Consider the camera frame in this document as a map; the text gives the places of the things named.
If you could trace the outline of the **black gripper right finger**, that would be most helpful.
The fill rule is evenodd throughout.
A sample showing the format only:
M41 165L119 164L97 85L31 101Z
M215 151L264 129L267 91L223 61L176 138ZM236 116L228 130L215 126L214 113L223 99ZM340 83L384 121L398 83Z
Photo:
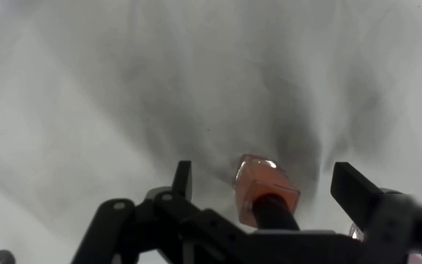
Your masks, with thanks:
M337 161L330 192L363 231L356 264L407 264L422 255L422 205L412 196L382 189L350 163Z

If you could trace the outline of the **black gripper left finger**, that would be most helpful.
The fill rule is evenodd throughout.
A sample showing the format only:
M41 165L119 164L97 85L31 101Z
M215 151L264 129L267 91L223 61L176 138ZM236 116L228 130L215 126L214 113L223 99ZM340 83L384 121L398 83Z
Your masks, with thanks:
M168 186L142 202L104 201L95 211L70 264L139 264L158 251L168 264L242 264L243 233L212 209L190 202L192 163L177 164Z

